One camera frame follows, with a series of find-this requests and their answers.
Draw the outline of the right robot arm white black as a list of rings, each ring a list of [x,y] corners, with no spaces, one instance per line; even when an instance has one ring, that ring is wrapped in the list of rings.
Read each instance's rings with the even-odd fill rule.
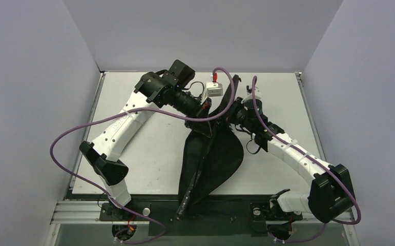
[[[247,133],[251,141],[282,160],[303,178],[310,187],[308,193],[285,189],[270,198],[270,214],[277,220],[289,213],[313,214],[320,222],[329,223],[355,206],[355,194],[349,171],[342,164],[331,165],[310,154],[278,125],[262,113],[262,102],[237,98],[227,122]]]

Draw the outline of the black racket bag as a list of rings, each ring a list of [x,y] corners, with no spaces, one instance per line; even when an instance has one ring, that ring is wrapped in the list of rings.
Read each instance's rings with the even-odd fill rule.
[[[204,122],[187,121],[191,129],[187,139],[207,144],[207,169],[209,187],[212,193],[228,180],[240,167],[244,150],[238,137],[226,122],[226,115]]]

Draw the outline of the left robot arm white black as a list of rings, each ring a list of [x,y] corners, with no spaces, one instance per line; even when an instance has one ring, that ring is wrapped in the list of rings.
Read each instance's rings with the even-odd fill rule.
[[[211,82],[204,84],[200,96],[193,96],[186,88],[195,77],[195,71],[180,60],[167,70],[144,74],[135,86],[127,103],[103,132],[92,141],[83,141],[79,150],[94,172],[101,178],[106,194],[113,202],[113,214],[119,220],[132,216],[132,198],[125,181],[128,167],[120,156],[132,137],[165,105],[182,113],[186,127],[204,136],[211,136],[209,109],[212,88],[223,93],[218,85],[217,71]]]

